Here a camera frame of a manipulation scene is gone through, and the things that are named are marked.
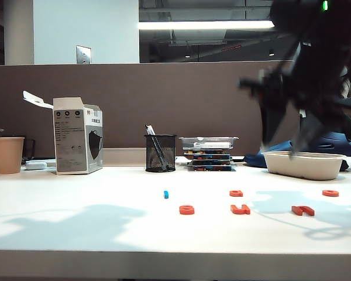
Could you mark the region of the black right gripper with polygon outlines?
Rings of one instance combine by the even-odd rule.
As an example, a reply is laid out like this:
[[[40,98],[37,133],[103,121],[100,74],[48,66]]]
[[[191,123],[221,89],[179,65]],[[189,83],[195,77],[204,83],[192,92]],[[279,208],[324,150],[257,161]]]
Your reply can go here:
[[[351,101],[342,97],[343,83],[348,78],[344,68],[337,78],[322,84],[301,81],[284,73],[269,73],[260,81],[239,80],[239,88],[248,88],[260,105],[262,144],[269,146],[286,113],[289,102],[312,116],[302,121],[292,142],[290,157],[305,152],[324,133],[323,124],[339,124],[342,117],[351,115]]]

